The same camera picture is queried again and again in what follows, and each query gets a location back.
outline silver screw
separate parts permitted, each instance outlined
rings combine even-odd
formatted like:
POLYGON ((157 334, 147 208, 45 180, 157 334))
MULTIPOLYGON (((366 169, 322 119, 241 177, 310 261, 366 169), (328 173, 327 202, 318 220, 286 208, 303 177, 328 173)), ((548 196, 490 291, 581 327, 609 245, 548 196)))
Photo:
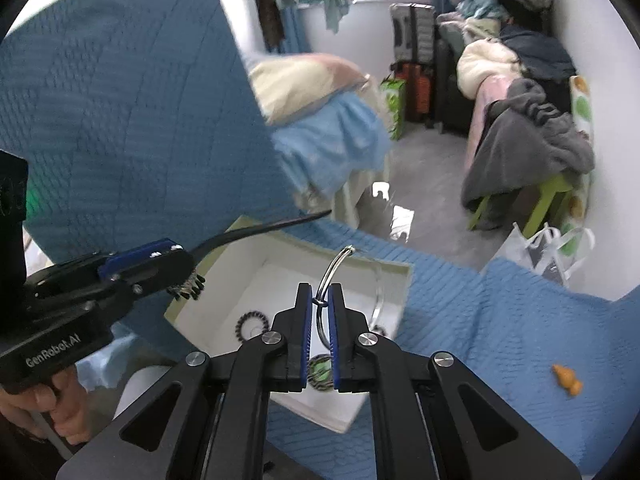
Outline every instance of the silver screw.
POLYGON ((358 336, 358 341, 363 346, 373 346, 378 342, 378 336, 372 332, 365 332, 358 336))
POLYGON ((282 335, 280 332, 274 332, 273 330, 262 334, 262 342, 267 345, 275 345, 282 341, 282 335))
POLYGON ((453 364, 453 361, 455 361, 453 355, 448 352, 438 352, 433 356, 433 360, 436 361, 436 364, 438 366, 442 366, 444 368, 451 366, 453 364))
POLYGON ((200 366, 204 362, 204 359, 204 352, 191 352, 187 355, 185 361, 187 361, 189 366, 200 366))

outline pink cloth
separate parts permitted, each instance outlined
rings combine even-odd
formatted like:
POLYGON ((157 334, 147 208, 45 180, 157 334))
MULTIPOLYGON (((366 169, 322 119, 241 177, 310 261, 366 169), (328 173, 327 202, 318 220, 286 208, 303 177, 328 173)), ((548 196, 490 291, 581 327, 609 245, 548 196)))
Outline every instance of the pink cloth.
POLYGON ((494 101, 506 99, 509 86, 517 78, 516 75, 491 75, 480 85, 476 96, 474 116, 469 127, 469 137, 466 141, 465 174, 471 168, 476 156, 476 149, 482 137, 485 108, 494 101))

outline white plastic bag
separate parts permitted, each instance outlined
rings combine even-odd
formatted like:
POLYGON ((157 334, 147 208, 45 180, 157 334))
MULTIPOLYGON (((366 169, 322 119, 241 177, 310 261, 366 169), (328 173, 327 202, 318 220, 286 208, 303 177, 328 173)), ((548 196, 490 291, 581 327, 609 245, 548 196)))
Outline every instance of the white plastic bag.
POLYGON ((586 227, 577 227, 561 235, 558 229, 545 223, 542 230, 531 238, 525 238, 518 225, 513 224, 513 230, 509 237, 492 259, 511 260, 531 272, 566 286, 572 274, 582 266, 588 253, 594 247, 595 236, 586 227), (572 242, 574 238, 577 238, 579 242, 584 238, 587 241, 587 250, 584 251, 583 257, 567 264, 567 258, 563 256, 561 249, 572 242))

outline blue blanket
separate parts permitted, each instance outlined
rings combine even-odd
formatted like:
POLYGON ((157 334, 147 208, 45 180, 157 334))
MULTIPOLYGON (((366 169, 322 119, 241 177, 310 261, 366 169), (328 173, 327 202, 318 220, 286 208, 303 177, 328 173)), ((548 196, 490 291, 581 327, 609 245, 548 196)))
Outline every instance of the blue blanket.
MULTIPOLYGON (((60 0, 35 16, 0 45, 0 148, 29 160, 27 228, 57 262, 296 214, 218 0, 60 0)), ((638 412, 640 291, 609 303, 504 261, 481 276, 330 221, 289 232, 412 264, 399 344, 456 354, 583 472, 638 412)), ((179 358, 191 346, 162 318, 169 299, 124 322, 179 358)), ((268 438, 327 479, 374 476, 368 408, 338 435, 272 406, 268 438)))
POLYGON ((379 117, 354 93, 332 97, 315 113, 271 134, 285 175, 299 192, 331 198, 351 171, 384 167, 391 141, 379 117))

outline green box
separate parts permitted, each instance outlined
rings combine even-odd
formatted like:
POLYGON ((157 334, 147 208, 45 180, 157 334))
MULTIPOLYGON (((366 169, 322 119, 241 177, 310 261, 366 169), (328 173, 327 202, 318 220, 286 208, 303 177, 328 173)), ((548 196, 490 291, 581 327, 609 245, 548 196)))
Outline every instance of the green box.
POLYGON ((392 140, 402 137, 404 126, 404 103, 406 102, 406 81, 404 79, 385 79, 380 83, 380 90, 385 96, 386 105, 393 119, 393 127, 389 132, 392 140))

